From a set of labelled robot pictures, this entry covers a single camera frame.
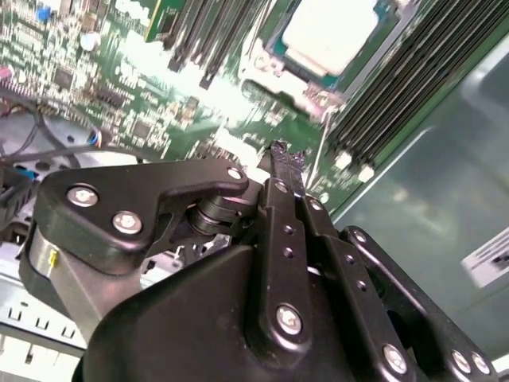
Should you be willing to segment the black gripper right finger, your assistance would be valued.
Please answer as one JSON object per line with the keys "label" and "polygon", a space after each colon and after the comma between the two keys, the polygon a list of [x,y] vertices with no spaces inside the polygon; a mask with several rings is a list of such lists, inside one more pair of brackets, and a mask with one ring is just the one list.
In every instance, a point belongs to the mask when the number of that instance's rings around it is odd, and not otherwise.
{"label": "black gripper right finger", "polygon": [[496,381],[484,352],[363,229],[304,195],[313,347],[296,381]]}

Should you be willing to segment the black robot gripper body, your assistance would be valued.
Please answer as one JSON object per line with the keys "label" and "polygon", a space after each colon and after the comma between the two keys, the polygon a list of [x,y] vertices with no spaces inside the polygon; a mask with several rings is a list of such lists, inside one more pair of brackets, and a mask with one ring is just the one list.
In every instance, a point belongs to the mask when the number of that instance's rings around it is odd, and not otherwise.
{"label": "black robot gripper body", "polygon": [[369,381],[370,361],[309,277],[313,343],[296,366],[263,364],[244,336],[255,252],[235,246],[116,306],[93,333],[78,381]]}

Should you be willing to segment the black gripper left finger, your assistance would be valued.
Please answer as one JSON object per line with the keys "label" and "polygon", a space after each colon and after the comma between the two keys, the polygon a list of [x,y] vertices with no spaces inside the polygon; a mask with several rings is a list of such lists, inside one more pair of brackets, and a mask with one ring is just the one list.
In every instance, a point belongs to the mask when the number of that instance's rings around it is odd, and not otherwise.
{"label": "black gripper left finger", "polygon": [[257,357],[299,357],[313,341],[305,156],[274,142],[263,183],[225,158],[64,170],[37,192],[33,257],[88,344],[118,305],[235,246],[254,250],[244,336]]}

